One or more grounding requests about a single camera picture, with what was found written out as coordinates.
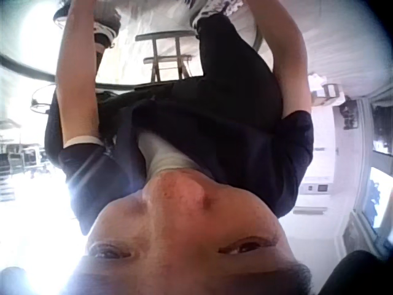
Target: stool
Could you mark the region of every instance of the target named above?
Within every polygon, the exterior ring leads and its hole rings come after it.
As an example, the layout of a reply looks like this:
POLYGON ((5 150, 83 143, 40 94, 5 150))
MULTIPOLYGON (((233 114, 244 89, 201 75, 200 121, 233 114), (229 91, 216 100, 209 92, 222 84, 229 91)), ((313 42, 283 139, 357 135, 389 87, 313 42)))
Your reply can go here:
POLYGON ((190 77, 187 68, 185 67, 185 62, 190 61, 192 59, 191 55, 182 55, 180 50, 180 38, 182 37, 191 37, 196 36, 194 31, 165 31, 165 32, 157 32, 157 33, 149 33, 137 35, 135 37, 135 41, 148 41, 151 40, 153 43, 153 57, 147 57, 143 59, 143 63, 145 65, 152 65, 152 78, 151 83, 161 82, 160 76, 160 67, 159 63, 167 63, 167 62, 177 62, 177 71, 179 73, 179 80, 183 78, 190 77), (167 56, 159 56, 157 51, 157 40, 159 39, 169 39, 174 38, 175 46, 176 46, 176 55, 167 55, 167 56))

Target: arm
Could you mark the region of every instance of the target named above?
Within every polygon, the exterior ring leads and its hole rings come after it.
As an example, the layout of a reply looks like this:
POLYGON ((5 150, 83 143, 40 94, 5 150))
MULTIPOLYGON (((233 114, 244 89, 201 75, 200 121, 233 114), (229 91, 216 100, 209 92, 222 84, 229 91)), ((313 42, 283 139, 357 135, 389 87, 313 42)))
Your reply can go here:
POLYGON ((99 137, 95 95, 96 54, 93 34, 96 0, 72 0, 56 72, 63 142, 99 137))
POLYGON ((307 51, 302 33, 279 0, 247 0, 274 59, 273 72, 284 100, 283 117, 311 112, 307 51))

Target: cheek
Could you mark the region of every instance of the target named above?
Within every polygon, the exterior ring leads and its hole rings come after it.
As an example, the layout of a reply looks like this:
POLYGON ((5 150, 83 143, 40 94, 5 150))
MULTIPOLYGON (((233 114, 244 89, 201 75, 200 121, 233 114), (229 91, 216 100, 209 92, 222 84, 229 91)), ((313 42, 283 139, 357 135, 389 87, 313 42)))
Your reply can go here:
POLYGON ((142 215, 130 214, 130 201, 127 198, 116 200, 98 215, 89 238, 120 238, 139 232, 143 227, 142 215))
POLYGON ((216 204, 217 217, 222 227, 240 232, 266 232, 277 234, 281 231, 277 217, 271 210, 249 192, 227 192, 216 204))

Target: sleeve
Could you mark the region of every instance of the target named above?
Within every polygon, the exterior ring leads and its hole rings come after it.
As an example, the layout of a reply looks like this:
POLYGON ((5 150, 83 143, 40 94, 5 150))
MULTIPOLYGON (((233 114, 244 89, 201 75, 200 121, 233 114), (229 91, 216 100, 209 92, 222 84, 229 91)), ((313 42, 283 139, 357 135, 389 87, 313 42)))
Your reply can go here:
POLYGON ((272 140, 273 165, 280 177, 281 196, 275 212, 281 217, 295 206, 300 183, 313 160, 314 128, 311 114, 296 111, 278 123, 272 140))
POLYGON ((98 144, 69 146, 60 152, 59 161, 67 177, 71 208, 84 235, 107 204, 132 193, 126 173, 98 144))

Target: window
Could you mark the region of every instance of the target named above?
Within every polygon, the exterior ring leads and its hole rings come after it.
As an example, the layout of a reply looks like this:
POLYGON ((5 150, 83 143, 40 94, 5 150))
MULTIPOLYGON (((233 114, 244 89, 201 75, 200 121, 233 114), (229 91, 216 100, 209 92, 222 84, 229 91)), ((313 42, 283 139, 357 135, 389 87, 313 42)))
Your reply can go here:
POLYGON ((387 96, 372 103, 374 151, 393 155, 393 100, 387 96))
POLYGON ((376 232, 381 227, 389 199, 392 195, 392 189, 393 177, 376 168, 371 168, 363 212, 367 221, 376 232))

